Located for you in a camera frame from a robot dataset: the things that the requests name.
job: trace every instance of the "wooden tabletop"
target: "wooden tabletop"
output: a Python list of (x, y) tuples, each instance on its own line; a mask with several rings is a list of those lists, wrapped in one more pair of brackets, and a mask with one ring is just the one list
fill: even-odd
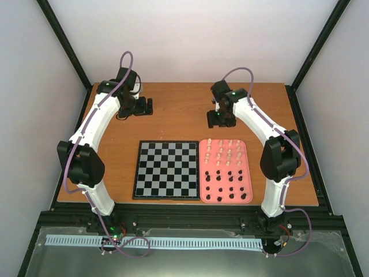
[[(86, 109), (90, 110), (96, 95), (95, 84)], [(159, 204), (205, 204), (201, 200), (133, 200), (135, 168), (140, 140), (204, 140), (240, 139), (246, 143), (254, 198), (249, 205), (260, 205), (264, 198), (265, 177), (259, 161), (263, 147), (256, 135), (237, 120), (233, 128), (214, 127), (208, 129), (206, 113), (214, 109), (211, 83), (145, 83), (142, 96), (153, 99), (154, 113), (151, 116), (131, 116), (125, 121), (115, 117), (110, 121), (99, 145), (98, 154), (105, 164), (104, 182), (116, 203), (159, 203)], [(248, 84), (230, 84), (231, 88), (248, 89)], [(253, 98), (272, 120), (287, 130), (296, 124), (289, 105), (284, 84), (256, 83)], [(296, 175), (305, 172), (305, 165)], [(76, 188), (68, 180), (69, 189)], [(86, 202), (81, 193), (59, 192), (58, 201)], [(318, 205), (311, 177), (291, 183), (286, 205)]]

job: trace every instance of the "white wall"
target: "white wall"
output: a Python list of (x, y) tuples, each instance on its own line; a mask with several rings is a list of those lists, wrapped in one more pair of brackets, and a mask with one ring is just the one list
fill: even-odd
[(298, 89), (335, 214), (369, 276), (369, 1), (351, 1)]
[[(291, 84), (337, 0), (50, 0), (87, 75), (116, 75), (125, 50), (144, 81), (214, 82), (248, 66)], [(229, 81), (249, 80), (244, 72)]]
[(85, 92), (36, 1), (0, 1), (0, 270), (16, 276)]

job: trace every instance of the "white linear rail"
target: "white linear rail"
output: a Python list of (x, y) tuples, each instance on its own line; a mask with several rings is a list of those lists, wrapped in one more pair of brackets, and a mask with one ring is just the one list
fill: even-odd
[[(124, 237), (118, 245), (124, 244), (133, 237)], [(151, 242), (151, 249), (164, 250), (248, 250), (261, 251), (261, 239), (256, 238), (170, 238), (147, 237)], [(101, 247), (107, 240), (104, 236), (94, 235), (46, 235), (45, 245), (49, 246), (93, 246)], [(104, 247), (113, 247), (107, 243)], [(147, 248), (143, 239), (135, 239), (125, 248)]]

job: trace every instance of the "pink board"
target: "pink board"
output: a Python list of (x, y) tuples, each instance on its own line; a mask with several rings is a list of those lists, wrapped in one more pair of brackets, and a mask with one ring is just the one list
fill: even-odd
[(253, 199), (246, 145), (242, 140), (202, 140), (199, 166), (202, 201), (247, 204)]

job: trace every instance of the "checkered board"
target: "checkered board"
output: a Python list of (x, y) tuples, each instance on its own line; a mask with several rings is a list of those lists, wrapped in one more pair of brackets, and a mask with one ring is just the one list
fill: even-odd
[(198, 141), (140, 141), (133, 199), (199, 199)]

